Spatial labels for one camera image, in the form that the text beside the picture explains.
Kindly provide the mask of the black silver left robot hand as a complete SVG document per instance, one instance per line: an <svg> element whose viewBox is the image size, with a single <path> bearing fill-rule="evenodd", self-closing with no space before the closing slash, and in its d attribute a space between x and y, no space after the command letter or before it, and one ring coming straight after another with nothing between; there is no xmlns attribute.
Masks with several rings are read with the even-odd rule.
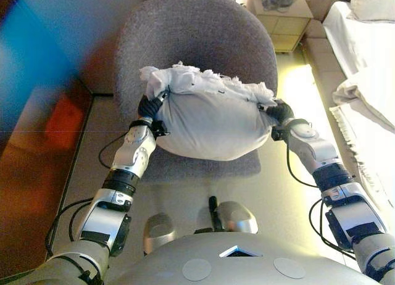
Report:
<svg viewBox="0 0 395 285"><path fill-rule="evenodd" d="M147 95L143 95L138 106L138 115L154 119L156 113L161 108L164 100L168 96L168 92L160 93L156 98L149 100Z"/></svg>

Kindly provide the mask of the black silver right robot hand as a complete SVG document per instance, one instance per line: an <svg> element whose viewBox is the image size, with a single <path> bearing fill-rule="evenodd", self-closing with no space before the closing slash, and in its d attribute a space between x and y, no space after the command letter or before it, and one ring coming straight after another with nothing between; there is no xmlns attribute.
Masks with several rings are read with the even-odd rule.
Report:
<svg viewBox="0 0 395 285"><path fill-rule="evenodd" d="M263 111L277 125L282 125L285 121L294 118L292 108L281 99L274 99L275 106L259 104L259 110Z"/></svg>

